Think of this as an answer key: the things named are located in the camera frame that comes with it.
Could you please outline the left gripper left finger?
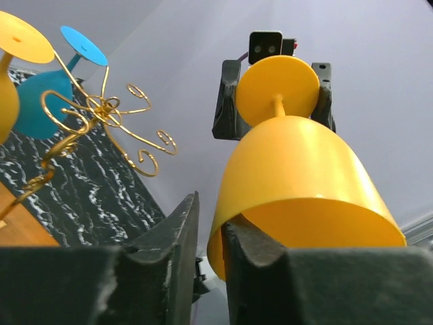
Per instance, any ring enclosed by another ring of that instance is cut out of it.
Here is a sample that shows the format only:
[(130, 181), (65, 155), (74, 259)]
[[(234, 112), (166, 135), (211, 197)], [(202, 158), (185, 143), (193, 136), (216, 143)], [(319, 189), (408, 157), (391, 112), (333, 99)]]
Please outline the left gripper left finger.
[(199, 195), (126, 246), (1, 249), (2, 324), (188, 324)]

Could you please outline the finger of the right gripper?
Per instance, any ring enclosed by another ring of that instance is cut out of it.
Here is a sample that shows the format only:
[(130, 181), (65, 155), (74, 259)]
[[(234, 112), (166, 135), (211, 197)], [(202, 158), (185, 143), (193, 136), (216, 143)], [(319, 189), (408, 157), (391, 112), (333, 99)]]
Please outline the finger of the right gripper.
[(336, 132), (336, 124), (332, 114), (332, 67), (330, 63), (313, 62), (311, 68), (319, 79), (319, 97), (311, 119)]
[(225, 60), (217, 96), (212, 135), (215, 139), (239, 141), (251, 126), (240, 116), (235, 104), (235, 91), (240, 81), (241, 60)]

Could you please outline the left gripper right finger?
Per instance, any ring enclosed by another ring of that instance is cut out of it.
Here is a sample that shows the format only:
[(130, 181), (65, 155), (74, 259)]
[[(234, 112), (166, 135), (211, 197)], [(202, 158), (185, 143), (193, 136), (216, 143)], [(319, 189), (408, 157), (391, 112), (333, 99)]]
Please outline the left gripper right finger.
[(288, 249), (242, 216), (223, 226), (232, 324), (431, 324), (422, 248)]

